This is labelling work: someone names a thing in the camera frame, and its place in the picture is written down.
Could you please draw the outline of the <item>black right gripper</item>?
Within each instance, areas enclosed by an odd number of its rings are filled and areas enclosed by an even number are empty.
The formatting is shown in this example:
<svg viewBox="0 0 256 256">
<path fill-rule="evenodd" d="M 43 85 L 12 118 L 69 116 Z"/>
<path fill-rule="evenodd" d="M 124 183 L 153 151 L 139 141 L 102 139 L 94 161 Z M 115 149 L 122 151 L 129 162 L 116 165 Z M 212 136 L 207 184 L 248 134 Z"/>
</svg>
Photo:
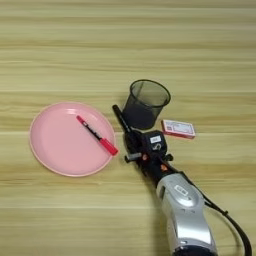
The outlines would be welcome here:
<svg viewBox="0 0 256 256">
<path fill-rule="evenodd" d="M 125 161 L 135 162 L 141 172 L 157 186 L 163 177 L 178 173 L 178 170 L 169 164 L 173 156 L 165 151 L 141 152 L 144 148 L 143 138 L 144 134 L 138 130 L 124 135 L 126 149 L 129 153 L 125 156 Z"/>
</svg>

